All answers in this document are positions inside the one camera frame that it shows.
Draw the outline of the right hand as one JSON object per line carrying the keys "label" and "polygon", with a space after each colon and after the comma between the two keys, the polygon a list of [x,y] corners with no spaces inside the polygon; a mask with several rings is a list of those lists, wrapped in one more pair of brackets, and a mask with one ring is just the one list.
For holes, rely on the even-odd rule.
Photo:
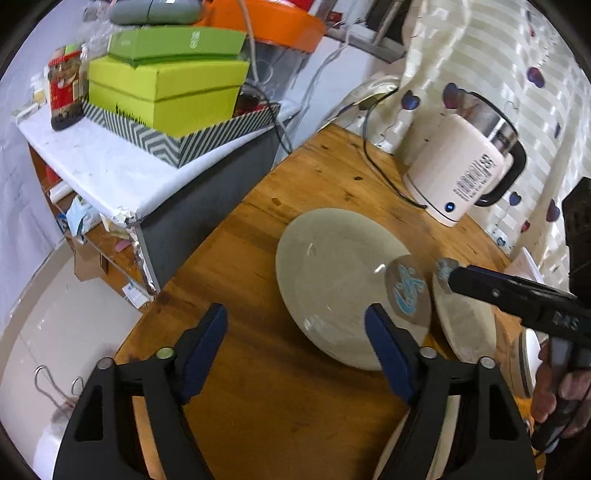
{"label": "right hand", "polygon": [[536,422],[544,423],[555,411],[559,399],[580,402],[581,406],[575,419],[565,430],[564,438],[572,437],[583,431],[590,421],[590,371],[575,371],[565,375],[556,388],[552,384],[552,367],[549,356],[549,343],[546,342],[540,353],[542,364],[536,373],[531,415]]}

